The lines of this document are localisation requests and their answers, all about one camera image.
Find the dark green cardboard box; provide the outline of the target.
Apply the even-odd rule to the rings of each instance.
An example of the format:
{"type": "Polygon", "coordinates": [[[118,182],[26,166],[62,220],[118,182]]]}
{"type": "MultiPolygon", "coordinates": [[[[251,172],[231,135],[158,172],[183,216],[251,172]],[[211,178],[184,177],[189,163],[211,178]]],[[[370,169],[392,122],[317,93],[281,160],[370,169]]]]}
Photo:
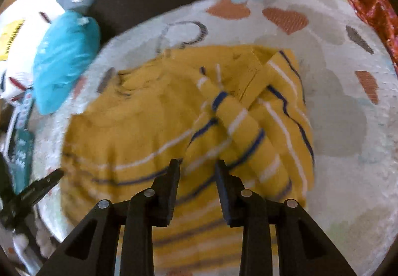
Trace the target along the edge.
{"type": "Polygon", "coordinates": [[[33,149],[34,134],[28,129],[17,129],[10,166],[15,194],[20,194],[30,184],[33,149]]]}

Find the heart patterned quilted blanket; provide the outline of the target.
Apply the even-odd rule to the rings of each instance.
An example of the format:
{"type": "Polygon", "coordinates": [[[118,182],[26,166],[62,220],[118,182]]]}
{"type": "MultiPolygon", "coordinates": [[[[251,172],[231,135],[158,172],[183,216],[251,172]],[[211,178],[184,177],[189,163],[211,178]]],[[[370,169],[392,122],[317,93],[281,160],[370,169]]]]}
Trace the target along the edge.
{"type": "Polygon", "coordinates": [[[345,0],[203,0],[111,39],[77,93],[36,129],[34,176],[59,167],[71,115],[118,70],[168,48],[260,44],[293,51],[314,130],[309,212],[358,275],[397,237],[397,77],[377,34],[345,0]]]}

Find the light blue dotted box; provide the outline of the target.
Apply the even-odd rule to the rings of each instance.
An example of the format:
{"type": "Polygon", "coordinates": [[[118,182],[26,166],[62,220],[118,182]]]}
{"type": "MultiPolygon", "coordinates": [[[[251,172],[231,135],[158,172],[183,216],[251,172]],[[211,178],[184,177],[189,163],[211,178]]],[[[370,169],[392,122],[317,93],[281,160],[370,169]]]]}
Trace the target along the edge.
{"type": "Polygon", "coordinates": [[[27,128],[34,101],[33,89],[27,89],[20,105],[17,107],[18,115],[15,121],[15,129],[24,130],[27,128]]]}

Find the white red shopping bag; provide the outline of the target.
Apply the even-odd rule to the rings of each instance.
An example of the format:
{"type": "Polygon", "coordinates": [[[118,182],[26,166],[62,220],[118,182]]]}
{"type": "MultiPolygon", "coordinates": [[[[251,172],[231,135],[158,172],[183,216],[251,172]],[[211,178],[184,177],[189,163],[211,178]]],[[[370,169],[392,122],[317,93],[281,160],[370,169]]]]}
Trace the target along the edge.
{"type": "Polygon", "coordinates": [[[8,101],[32,85],[32,66],[37,48],[50,23],[64,13],[57,0],[17,0],[1,14],[1,31],[13,21],[23,21],[9,57],[1,62],[1,98],[8,101]]]}

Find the teal plush pillow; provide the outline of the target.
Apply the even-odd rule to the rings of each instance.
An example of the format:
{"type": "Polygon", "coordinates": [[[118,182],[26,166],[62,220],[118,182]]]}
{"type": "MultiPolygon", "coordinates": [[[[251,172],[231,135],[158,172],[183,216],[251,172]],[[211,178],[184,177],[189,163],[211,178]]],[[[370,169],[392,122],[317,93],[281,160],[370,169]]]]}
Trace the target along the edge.
{"type": "Polygon", "coordinates": [[[89,16],[68,10],[52,21],[32,65],[36,107],[56,112],[100,50],[100,27],[89,16]]]}

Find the yellow striped knit sweater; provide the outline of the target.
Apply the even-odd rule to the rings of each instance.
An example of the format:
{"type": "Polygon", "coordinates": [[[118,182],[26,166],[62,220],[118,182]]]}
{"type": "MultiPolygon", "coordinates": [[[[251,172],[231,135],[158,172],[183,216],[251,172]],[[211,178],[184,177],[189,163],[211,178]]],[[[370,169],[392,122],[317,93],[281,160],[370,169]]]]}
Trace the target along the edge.
{"type": "Polygon", "coordinates": [[[218,160],[260,196],[305,205],[314,184],[312,127],[298,61],[256,45],[167,50],[120,71],[63,142],[61,203],[77,224],[101,199],[127,201],[180,162],[171,224],[156,228],[159,271],[238,262],[242,232],[225,224],[218,160]]]}

